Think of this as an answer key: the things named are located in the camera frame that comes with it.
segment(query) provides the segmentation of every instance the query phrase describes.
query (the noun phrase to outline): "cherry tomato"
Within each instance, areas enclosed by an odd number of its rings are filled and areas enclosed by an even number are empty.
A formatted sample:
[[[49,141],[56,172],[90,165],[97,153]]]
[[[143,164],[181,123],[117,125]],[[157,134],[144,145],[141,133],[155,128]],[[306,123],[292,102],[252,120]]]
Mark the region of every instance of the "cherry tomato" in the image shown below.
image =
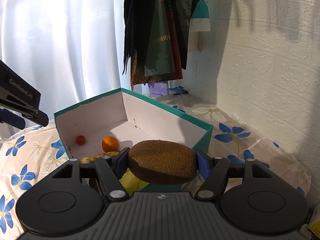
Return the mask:
[[[77,138],[76,138],[76,143],[78,145],[84,145],[86,142],[86,138],[83,136],[83,135],[79,135]]]

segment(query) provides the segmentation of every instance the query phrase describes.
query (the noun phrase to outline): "orange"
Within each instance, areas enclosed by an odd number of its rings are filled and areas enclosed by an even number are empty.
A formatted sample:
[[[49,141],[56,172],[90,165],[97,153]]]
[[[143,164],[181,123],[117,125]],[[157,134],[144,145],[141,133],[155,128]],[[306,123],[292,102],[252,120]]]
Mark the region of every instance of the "orange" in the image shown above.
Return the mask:
[[[102,140],[102,149],[104,152],[116,152],[120,148],[120,143],[117,138],[113,136],[107,136]]]

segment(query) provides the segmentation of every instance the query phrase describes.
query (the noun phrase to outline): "blue flower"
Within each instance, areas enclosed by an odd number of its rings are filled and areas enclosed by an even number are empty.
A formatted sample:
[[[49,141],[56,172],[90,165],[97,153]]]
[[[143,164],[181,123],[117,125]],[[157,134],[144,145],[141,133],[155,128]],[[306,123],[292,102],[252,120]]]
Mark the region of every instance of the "blue flower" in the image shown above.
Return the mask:
[[[174,92],[174,95],[183,95],[183,94],[188,94],[189,92],[187,90],[184,90],[182,86],[178,86],[175,88],[169,88],[170,91]]]
[[[244,159],[254,159],[254,155],[249,151],[249,150],[245,150],[243,152],[243,157]],[[231,163],[244,163],[243,160],[240,160],[238,157],[234,156],[234,155],[229,155],[228,159]],[[260,162],[262,165],[266,166],[268,169],[270,168],[269,164]]]
[[[241,127],[234,126],[231,131],[229,127],[227,127],[223,123],[219,123],[219,128],[224,133],[217,134],[214,138],[221,142],[231,142],[235,138],[245,138],[250,135],[249,132],[241,133],[244,131],[244,129],[242,129]]]
[[[178,106],[173,106],[173,108],[174,109],[178,109]],[[181,111],[181,112],[183,112],[183,113],[185,113],[186,111],[183,111],[183,110],[181,110],[181,109],[178,109],[179,111]]]
[[[40,128],[42,128],[42,126],[41,126],[41,125],[40,125],[40,126],[38,126],[38,127],[33,128],[33,130],[39,130]]]
[[[304,196],[304,191],[303,191],[303,189],[302,189],[302,188],[297,187],[297,190],[298,190],[298,192],[299,192],[299,193],[301,193],[301,194]]]
[[[22,190],[28,190],[32,185],[25,180],[33,180],[36,178],[36,175],[33,172],[27,172],[27,164],[24,165],[20,172],[20,177],[18,175],[11,176],[11,184],[13,186],[18,185]]]
[[[7,226],[5,224],[6,221],[9,228],[13,228],[12,217],[11,217],[11,214],[9,213],[9,211],[13,208],[13,205],[14,205],[14,199],[10,200],[4,207],[4,195],[2,195],[0,199],[0,217],[1,217],[0,227],[1,227],[2,233],[5,233],[7,230]]]
[[[21,146],[23,146],[26,143],[26,141],[23,141],[23,140],[24,140],[24,136],[21,136],[20,138],[18,138],[15,145],[12,146],[11,148],[9,148],[5,155],[8,156],[12,152],[12,155],[16,156],[17,152],[18,152],[18,148],[20,148]]]
[[[52,143],[51,147],[59,149],[57,151],[57,154],[56,154],[56,159],[60,158],[66,152],[66,150],[63,147],[63,144],[62,144],[61,140],[58,140],[55,143]]]

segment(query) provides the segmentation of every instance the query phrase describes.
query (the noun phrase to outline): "silver screw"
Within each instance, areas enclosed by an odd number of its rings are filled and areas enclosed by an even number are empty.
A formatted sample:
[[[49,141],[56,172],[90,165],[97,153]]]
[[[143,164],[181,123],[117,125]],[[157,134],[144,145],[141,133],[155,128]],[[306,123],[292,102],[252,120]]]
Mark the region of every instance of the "silver screw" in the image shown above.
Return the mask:
[[[211,190],[200,190],[198,196],[200,198],[211,198],[213,197],[213,192]]]
[[[125,196],[125,192],[123,190],[113,190],[110,192],[110,196],[112,198],[122,198]]]

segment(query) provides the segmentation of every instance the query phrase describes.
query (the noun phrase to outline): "white curtain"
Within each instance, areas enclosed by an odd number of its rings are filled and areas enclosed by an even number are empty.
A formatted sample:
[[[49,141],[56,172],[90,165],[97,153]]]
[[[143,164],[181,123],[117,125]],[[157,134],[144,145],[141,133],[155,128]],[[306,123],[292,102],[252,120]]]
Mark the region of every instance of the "white curtain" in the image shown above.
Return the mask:
[[[48,114],[123,87],[124,0],[0,0],[2,60]]]

